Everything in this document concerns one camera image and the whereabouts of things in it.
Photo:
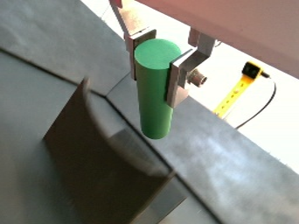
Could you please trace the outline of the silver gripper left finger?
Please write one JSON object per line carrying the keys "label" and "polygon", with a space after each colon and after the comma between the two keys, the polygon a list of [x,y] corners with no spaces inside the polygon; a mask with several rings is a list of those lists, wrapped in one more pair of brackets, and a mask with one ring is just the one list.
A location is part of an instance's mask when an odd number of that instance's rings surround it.
{"label": "silver gripper left finger", "polygon": [[135,49],[143,42],[157,37],[157,29],[146,22],[137,0],[109,1],[125,33],[126,49],[130,53],[131,77],[135,79]]}

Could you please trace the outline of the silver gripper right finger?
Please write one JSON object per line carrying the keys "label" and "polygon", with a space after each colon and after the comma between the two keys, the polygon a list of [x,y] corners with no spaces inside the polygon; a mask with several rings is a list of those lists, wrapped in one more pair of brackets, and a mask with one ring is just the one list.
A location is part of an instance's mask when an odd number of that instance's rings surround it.
{"label": "silver gripper right finger", "polygon": [[216,38],[191,28],[189,44],[191,49],[171,63],[166,96],[171,108],[175,108],[187,98],[187,85],[193,84],[199,87],[208,80],[208,77],[199,72],[199,65],[212,56]]}

